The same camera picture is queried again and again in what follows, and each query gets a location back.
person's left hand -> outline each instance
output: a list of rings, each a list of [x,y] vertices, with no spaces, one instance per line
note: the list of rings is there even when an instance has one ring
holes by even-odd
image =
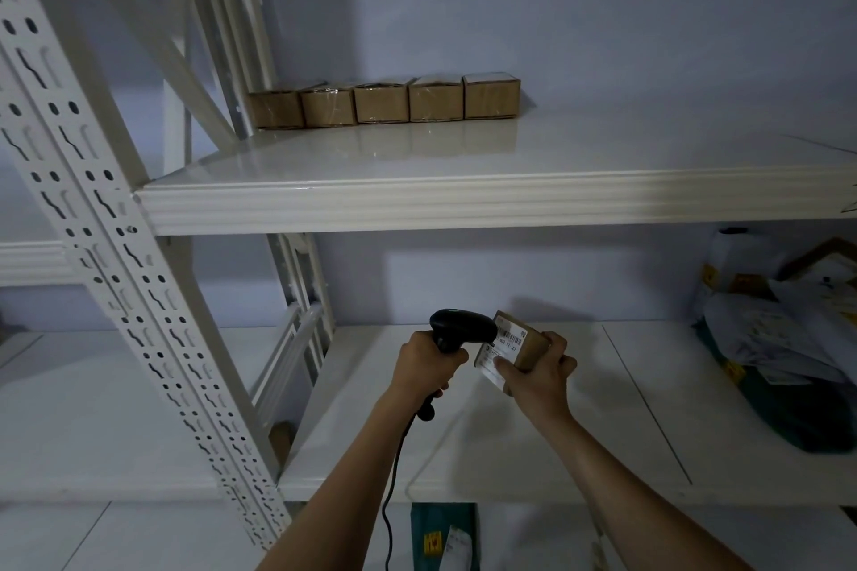
[[[468,359],[460,348],[455,354],[443,354],[434,345],[431,332],[414,332],[399,350],[392,371],[390,391],[413,403],[416,411],[429,395],[443,395],[458,367]]]

hand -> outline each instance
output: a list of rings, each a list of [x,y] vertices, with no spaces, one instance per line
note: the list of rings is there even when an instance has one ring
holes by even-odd
[[[494,366],[509,385],[515,402],[540,431],[556,420],[572,417],[566,380],[578,367],[577,360],[565,356],[568,345],[565,339],[555,332],[544,335],[550,340],[550,348],[528,373],[519,371],[502,357],[494,359]]]
[[[429,395],[443,395],[443,390],[449,388],[449,380],[467,359],[465,349],[443,354],[434,345],[431,332],[414,332],[399,350],[390,392],[412,405],[415,413]]]

person's right hand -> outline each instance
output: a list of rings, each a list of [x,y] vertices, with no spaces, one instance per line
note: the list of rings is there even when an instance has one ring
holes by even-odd
[[[528,373],[519,371],[502,357],[494,359],[494,366],[509,385],[512,397],[521,411],[538,430],[555,420],[571,417],[568,410],[566,380],[578,366],[573,357],[566,357],[567,341],[555,332],[545,332],[550,348]]]

green plastic package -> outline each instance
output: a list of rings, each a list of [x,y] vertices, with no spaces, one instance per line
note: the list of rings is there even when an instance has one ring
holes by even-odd
[[[693,327],[756,414],[791,444],[811,454],[846,454],[857,446],[851,409],[834,382],[808,377],[811,383],[800,386],[769,384],[755,366],[727,360],[704,319]]]
[[[450,526],[470,535],[473,543],[470,571],[479,571],[476,503],[413,503],[411,539],[414,571],[437,571]]]

yellow sticker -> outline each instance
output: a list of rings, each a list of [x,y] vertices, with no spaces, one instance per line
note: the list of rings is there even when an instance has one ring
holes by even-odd
[[[709,289],[714,291],[717,289],[717,278],[720,277],[720,273],[717,273],[717,269],[715,269],[711,264],[705,263],[702,267],[702,282]]]
[[[423,535],[423,555],[443,555],[443,535],[441,531]]]
[[[736,364],[734,361],[727,361],[723,364],[723,370],[726,371],[726,374],[729,375],[729,379],[732,380],[735,386],[741,383],[741,380],[746,377],[747,371],[744,370],[744,366],[741,364]]]

